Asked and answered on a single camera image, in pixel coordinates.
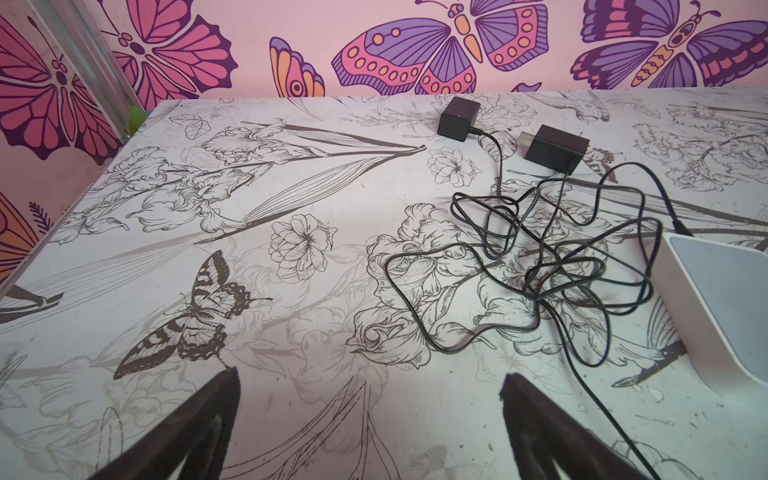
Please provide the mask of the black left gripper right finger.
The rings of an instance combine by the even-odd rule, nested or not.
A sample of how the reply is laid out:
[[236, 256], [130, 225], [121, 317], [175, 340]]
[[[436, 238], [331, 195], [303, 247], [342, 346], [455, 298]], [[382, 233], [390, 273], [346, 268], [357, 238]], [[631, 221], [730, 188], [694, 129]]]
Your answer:
[[500, 399], [521, 479], [643, 477], [524, 376], [508, 374]]

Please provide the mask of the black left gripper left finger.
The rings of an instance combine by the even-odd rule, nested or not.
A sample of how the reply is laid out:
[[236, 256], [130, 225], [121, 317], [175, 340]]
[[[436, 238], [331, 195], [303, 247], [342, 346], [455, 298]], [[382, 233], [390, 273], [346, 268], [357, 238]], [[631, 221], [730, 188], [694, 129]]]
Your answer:
[[95, 479], [217, 479], [240, 403], [234, 367], [201, 387]]

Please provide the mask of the white network switch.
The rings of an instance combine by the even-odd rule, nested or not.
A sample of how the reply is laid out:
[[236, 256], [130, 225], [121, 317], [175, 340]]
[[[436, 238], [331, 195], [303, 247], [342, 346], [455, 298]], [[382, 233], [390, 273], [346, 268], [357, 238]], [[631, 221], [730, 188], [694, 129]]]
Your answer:
[[715, 392], [767, 397], [767, 254], [666, 233], [653, 285], [697, 374]]

